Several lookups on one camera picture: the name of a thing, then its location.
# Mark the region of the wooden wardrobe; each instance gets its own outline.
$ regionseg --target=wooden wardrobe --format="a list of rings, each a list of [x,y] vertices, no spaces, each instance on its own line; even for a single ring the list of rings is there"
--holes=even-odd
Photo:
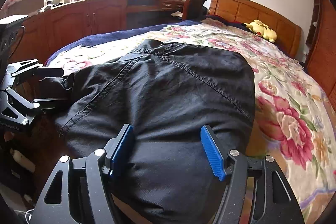
[[[306,61],[308,73],[323,88],[336,110],[336,10],[320,1],[318,30]]]

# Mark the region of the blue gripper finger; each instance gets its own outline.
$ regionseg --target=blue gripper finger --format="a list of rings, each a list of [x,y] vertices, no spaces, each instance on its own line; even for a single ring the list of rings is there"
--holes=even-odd
[[[107,174],[115,178],[125,170],[135,143],[133,127],[125,124],[116,138],[110,139],[105,145],[105,168]]]
[[[209,125],[201,128],[201,142],[208,157],[213,174],[223,181],[226,176],[221,145]]]

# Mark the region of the cable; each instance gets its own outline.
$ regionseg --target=cable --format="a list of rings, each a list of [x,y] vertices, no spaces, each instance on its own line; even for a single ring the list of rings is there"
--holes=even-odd
[[[21,26],[20,28],[23,29],[22,36],[21,36],[21,38],[20,38],[20,41],[16,44],[16,47],[15,47],[14,51],[13,51],[13,52],[10,54],[10,56],[8,57],[8,59],[10,59],[10,58],[12,57],[12,55],[14,54],[14,52],[16,51],[16,49],[18,48],[18,46],[20,45],[23,36],[25,35],[25,27],[24,27],[24,26]]]
[[[25,211],[20,211],[20,210],[13,210],[14,212],[18,212],[18,213],[23,213],[25,214],[26,212]]]
[[[33,211],[34,209],[28,210],[28,211],[26,211],[26,213],[25,213],[25,220],[26,220],[27,224],[29,224],[28,219],[27,219],[27,214],[28,214],[28,212]]]

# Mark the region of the drawer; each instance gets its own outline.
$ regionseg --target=drawer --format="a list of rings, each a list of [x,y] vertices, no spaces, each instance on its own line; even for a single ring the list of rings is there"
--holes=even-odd
[[[183,6],[184,6],[183,3],[177,3],[177,4],[175,5],[175,9],[176,9],[176,10],[179,10],[180,12],[182,12],[182,10],[183,10]]]
[[[169,1],[163,1],[161,3],[162,10],[172,10],[173,8],[174,8],[174,5]]]

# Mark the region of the white cable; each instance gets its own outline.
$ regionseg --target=white cable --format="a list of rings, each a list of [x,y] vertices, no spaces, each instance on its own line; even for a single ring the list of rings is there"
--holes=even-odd
[[[33,210],[34,210],[34,209],[28,210],[28,211],[26,211],[26,213],[25,213],[25,220],[26,220],[27,224],[29,224],[29,222],[28,222],[28,220],[27,220],[27,214],[28,214],[28,212],[33,211]]]
[[[23,213],[23,214],[25,214],[26,212],[25,211],[20,211],[20,210],[13,210],[14,212],[18,212],[18,213]]]

